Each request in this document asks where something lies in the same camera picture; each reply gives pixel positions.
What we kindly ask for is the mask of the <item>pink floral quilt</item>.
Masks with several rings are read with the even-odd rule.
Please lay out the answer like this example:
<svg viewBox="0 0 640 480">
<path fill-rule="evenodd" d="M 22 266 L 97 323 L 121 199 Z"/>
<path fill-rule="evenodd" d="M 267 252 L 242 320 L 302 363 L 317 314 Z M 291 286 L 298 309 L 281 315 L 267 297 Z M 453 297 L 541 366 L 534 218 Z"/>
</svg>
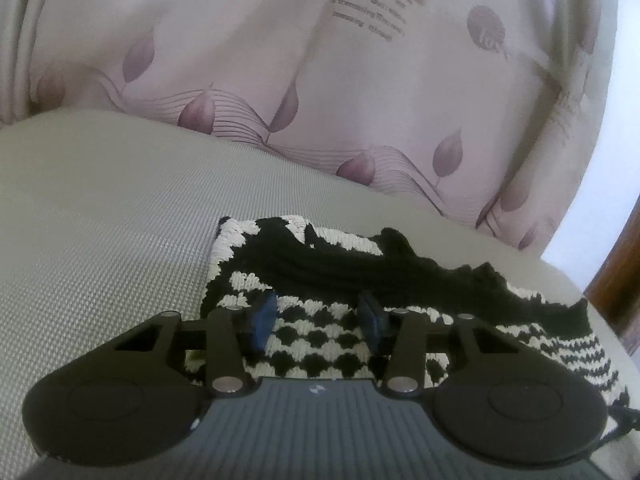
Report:
<svg viewBox="0 0 640 480">
<path fill-rule="evenodd" d="M 114 110 L 540 255 L 582 183 L 618 0 L 1 0 L 1 121 Z"/>
</svg>

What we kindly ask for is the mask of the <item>black white knitted garment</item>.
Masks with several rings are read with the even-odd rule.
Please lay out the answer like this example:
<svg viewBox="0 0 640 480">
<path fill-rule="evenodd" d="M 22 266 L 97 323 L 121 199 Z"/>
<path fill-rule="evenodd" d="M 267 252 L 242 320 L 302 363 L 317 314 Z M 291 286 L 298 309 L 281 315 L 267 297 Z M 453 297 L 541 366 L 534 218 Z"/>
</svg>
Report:
<svg viewBox="0 0 640 480">
<path fill-rule="evenodd" d="M 445 269 L 393 229 L 363 237 L 299 216 L 223 218 L 202 315 L 247 309 L 267 289 L 277 295 L 278 315 L 265 351 L 242 352 L 250 378 L 362 379 L 381 388 L 388 361 L 372 356 L 357 318 L 358 298 L 368 292 L 387 312 L 420 312 L 438 325 L 469 313 L 584 378 L 608 409 L 601 445 L 639 426 L 585 301 L 554 304 L 513 287 L 489 264 Z"/>
</svg>

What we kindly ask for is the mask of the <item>brown wooden bed frame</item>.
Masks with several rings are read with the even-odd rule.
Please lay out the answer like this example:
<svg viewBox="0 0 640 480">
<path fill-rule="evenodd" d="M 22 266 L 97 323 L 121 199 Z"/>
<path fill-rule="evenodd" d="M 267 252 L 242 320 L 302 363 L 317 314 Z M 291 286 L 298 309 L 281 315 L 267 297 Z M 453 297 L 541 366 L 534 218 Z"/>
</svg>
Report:
<svg viewBox="0 0 640 480">
<path fill-rule="evenodd" d="M 631 356 L 639 349 L 639 202 L 585 295 Z"/>
</svg>

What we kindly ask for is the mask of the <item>beige mesh bed mat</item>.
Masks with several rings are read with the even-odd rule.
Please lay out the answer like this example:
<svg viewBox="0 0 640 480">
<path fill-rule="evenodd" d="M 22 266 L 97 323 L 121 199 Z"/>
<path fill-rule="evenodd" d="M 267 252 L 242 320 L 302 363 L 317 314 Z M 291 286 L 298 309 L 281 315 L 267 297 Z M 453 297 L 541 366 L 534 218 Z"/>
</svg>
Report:
<svg viewBox="0 0 640 480">
<path fill-rule="evenodd" d="M 6 479 L 634 479 L 639 426 L 582 460 L 497 464 L 448 440 L 420 406 L 362 379 L 253 379 L 169 450 L 119 466 L 39 454 L 22 407 L 43 377 L 152 316 L 206 318 L 223 218 L 299 216 L 363 237 L 401 233 L 445 269 L 489 264 L 554 304 L 585 301 L 629 405 L 639 374 L 560 272 L 408 200 L 254 148 L 109 112 L 59 110 L 1 133 L 1 474 Z"/>
</svg>

